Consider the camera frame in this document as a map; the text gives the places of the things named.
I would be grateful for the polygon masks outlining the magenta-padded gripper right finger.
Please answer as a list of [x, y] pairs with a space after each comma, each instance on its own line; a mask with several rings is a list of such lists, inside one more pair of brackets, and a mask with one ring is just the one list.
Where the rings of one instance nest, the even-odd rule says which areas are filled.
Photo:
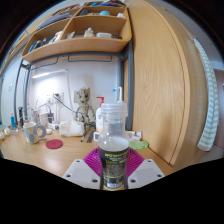
[[129, 149], [127, 159], [127, 188], [143, 187], [164, 177], [153, 159], [144, 159], [136, 150]]

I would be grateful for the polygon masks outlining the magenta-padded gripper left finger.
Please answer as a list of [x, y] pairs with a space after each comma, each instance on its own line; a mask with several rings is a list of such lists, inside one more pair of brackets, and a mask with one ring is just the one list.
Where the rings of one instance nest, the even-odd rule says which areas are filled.
[[84, 188], [100, 188], [99, 150], [94, 149], [84, 159], [75, 159], [63, 178]]

